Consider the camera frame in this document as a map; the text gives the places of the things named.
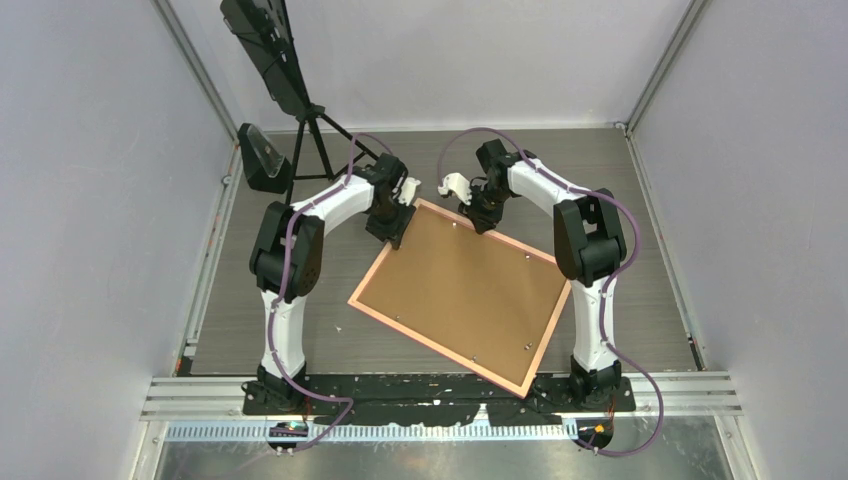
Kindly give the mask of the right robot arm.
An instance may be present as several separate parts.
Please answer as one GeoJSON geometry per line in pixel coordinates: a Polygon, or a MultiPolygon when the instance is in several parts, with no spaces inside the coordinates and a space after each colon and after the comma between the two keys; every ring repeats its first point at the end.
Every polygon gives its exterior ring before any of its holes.
{"type": "Polygon", "coordinates": [[[499,140],[483,143],[476,157],[485,181],[470,186],[460,213],[479,234],[497,226],[511,198],[524,197],[550,215],[555,262],[571,284],[575,310],[568,401],[581,410],[608,406],[622,383],[621,361],[611,350],[613,275],[627,255],[611,193],[570,183],[499,140]]]}

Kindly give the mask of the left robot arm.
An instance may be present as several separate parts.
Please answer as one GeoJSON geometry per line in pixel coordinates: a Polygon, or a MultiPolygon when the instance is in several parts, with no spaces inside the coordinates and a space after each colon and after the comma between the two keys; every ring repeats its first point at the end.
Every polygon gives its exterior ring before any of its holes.
{"type": "Polygon", "coordinates": [[[284,414],[305,405],[305,303],[320,277],[326,235],[363,214],[369,234],[399,249],[418,184],[400,159],[382,154],[308,199],[268,206],[249,260],[265,308],[265,350],[248,394],[267,394],[284,414]]]}

